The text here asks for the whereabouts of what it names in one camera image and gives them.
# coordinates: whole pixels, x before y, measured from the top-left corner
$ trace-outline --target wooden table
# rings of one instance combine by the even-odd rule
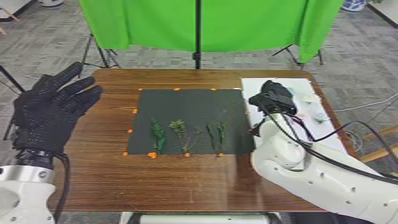
[[[251,155],[123,156],[139,88],[241,88],[241,78],[308,78],[340,126],[313,76],[301,71],[118,70],[95,73],[102,101],[81,119],[66,153],[73,177],[66,211],[264,212],[322,211],[255,173]],[[58,194],[63,173],[59,172]]]

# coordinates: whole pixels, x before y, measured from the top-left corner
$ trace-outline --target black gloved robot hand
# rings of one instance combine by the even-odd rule
[[[56,153],[65,152],[79,118],[97,104],[104,89],[89,77],[70,84],[82,73],[82,63],[73,63],[56,75],[43,75],[33,90],[15,101],[15,124],[18,126],[15,148]]]

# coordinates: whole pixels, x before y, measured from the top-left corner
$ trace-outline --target white panel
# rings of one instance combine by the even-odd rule
[[[381,4],[372,4],[383,14],[398,23],[398,1],[384,0]]]
[[[0,0],[0,7],[8,9],[8,11],[15,14],[20,8],[27,5],[31,0]],[[4,10],[0,10],[0,18],[10,18]]]

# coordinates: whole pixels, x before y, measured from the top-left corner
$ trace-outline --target white board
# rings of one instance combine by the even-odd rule
[[[297,116],[301,117],[308,129],[313,133],[315,139],[324,137],[333,131],[335,126],[331,122],[331,118],[326,112],[326,109],[322,107],[322,99],[319,95],[315,94],[315,89],[312,86],[312,82],[308,79],[297,79],[297,78],[248,78],[242,79],[242,86],[244,86],[244,98],[246,98],[246,104],[248,104],[248,110],[249,110],[249,120],[251,125],[260,123],[264,120],[264,113],[258,112],[258,107],[249,105],[249,98],[260,93],[264,83],[272,80],[274,82],[280,82],[283,86],[288,88],[292,94],[294,94],[294,102],[297,105]],[[328,120],[322,123],[317,121],[315,117],[322,116]],[[303,130],[303,127],[299,124],[294,124],[294,128],[299,134],[301,139],[308,140],[306,132]],[[260,138],[255,138],[257,146],[260,146],[262,141]],[[347,153],[345,146],[342,143],[342,140],[338,138],[338,134],[335,134],[324,141],[322,144],[329,146],[333,149],[340,150]]]

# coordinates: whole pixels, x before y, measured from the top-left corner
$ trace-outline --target tripod leg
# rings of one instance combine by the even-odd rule
[[[116,53],[116,50],[114,50],[114,49],[109,49],[109,51],[114,53],[114,55],[118,55],[118,53]]]
[[[324,55],[322,55],[322,51],[319,50],[319,57],[320,57],[320,65],[324,65]]]
[[[10,74],[10,72],[8,72],[8,70],[6,70],[6,68],[4,68],[2,65],[0,65],[0,72],[4,73],[6,78],[10,79],[15,87],[18,88],[20,92],[24,93],[26,92],[26,89],[22,87],[22,84],[18,83],[18,81],[17,81],[13,75]]]
[[[113,55],[113,50],[111,50],[111,49],[107,49],[105,51],[109,52],[109,57],[111,57],[111,60],[113,60],[113,61],[114,61],[114,63],[116,63],[116,65],[114,65],[114,66],[116,66],[118,68],[121,68],[120,62],[118,62],[116,57],[114,57],[114,55]]]
[[[100,48],[98,43],[97,43],[97,48],[98,48],[100,56],[102,56],[102,59],[104,59],[104,66],[105,66],[105,68],[111,68],[109,67],[109,62],[107,62],[107,59],[105,59],[105,55],[104,55],[104,49]]]
[[[296,59],[296,55],[294,55],[294,53],[292,53],[292,51],[290,51],[290,48],[287,48],[287,51],[288,51],[290,56],[292,56],[292,58],[294,58],[294,62],[296,62],[296,64],[299,65],[301,63],[299,63],[299,61],[297,61],[297,59]]]
[[[91,34],[88,45],[86,45],[82,64],[86,64],[86,59],[88,59],[88,54],[91,49],[91,41],[93,41],[93,34]]]
[[[4,133],[4,141],[10,139],[10,132],[11,132],[13,125],[15,125],[15,119],[11,118],[10,126],[8,126],[6,133]]]
[[[297,63],[299,67],[301,67],[301,71],[304,71],[304,63]]]
[[[290,44],[280,51],[278,51],[278,53],[272,55],[272,56],[276,56],[276,55],[280,55],[281,54],[281,52],[285,51],[285,50],[288,50],[290,49],[290,47],[292,47],[292,45],[294,44]]]

